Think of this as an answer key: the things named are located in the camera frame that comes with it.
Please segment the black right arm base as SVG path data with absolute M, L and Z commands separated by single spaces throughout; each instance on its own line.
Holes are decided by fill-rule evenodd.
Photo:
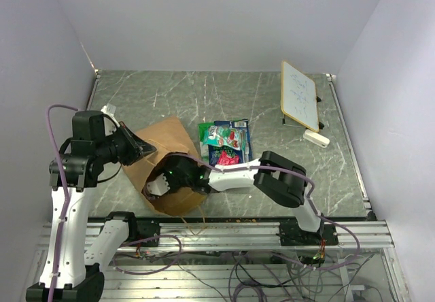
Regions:
M 282 246 L 320 246 L 324 242 L 327 246 L 338 245 L 336 227 L 321 223 L 320 230 L 312 233 L 303 231 L 296 222 L 282 222 L 277 234 Z

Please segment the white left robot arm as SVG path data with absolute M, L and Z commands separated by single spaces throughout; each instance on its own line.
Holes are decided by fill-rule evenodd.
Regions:
M 72 136 L 56 146 L 50 163 L 52 227 L 39 281 L 28 287 L 26 301 L 99 301 L 104 270 L 117 249 L 139 236 L 132 212 L 111 212 L 89 248 L 85 247 L 91 194 L 108 163 L 130 166 L 156 148 L 123 122 L 102 111 L 76 112 Z

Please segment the teal snack packet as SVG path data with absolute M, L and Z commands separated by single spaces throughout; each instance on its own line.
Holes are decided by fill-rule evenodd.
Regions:
M 216 125 L 210 126 L 205 131 L 202 143 L 215 147 L 226 146 L 235 150 L 242 148 L 241 134 L 238 129 Z

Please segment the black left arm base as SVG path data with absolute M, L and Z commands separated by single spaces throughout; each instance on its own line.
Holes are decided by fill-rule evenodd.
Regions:
M 155 218 L 135 218 L 129 220 L 128 237 L 122 247 L 143 246 L 157 247 L 160 235 L 160 223 Z

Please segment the green cassava chips bag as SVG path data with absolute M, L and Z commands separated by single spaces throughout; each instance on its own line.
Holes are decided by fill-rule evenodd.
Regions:
M 209 161 L 209 146 L 203 143 L 203 139 L 205 134 L 210 126 L 212 126 L 212 122 L 203 122 L 198 125 L 198 136 L 199 136 L 199 147 L 201 158 L 208 162 Z

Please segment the blue snack box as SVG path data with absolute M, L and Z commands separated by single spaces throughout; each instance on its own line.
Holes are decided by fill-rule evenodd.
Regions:
M 217 165 L 218 158 L 223 150 L 227 152 L 234 152 L 239 156 L 239 164 L 246 163 L 251 160 L 251 152 L 250 152 L 250 142 L 248 135 L 248 121 L 247 119 L 242 119 L 238 121 L 215 121 L 213 125 L 230 127 L 234 129 L 238 129 L 241 134 L 241 146 L 240 150 L 235 150 L 226 146 L 223 147 L 215 147 L 209 146 L 209 164 Z

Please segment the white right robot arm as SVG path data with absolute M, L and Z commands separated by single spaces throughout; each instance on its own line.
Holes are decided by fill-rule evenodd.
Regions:
M 311 200 L 314 182 L 304 167 L 272 151 L 247 163 L 215 166 L 191 155 L 171 153 L 162 176 L 167 187 L 164 193 L 190 188 L 209 194 L 253 186 L 276 204 L 293 210 L 306 244 L 316 244 L 324 236 L 322 213 Z

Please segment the red snack packet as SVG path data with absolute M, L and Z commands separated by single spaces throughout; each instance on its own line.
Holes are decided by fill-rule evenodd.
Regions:
M 239 164 L 239 156 L 234 152 L 223 150 L 217 160 L 218 165 L 237 165 Z

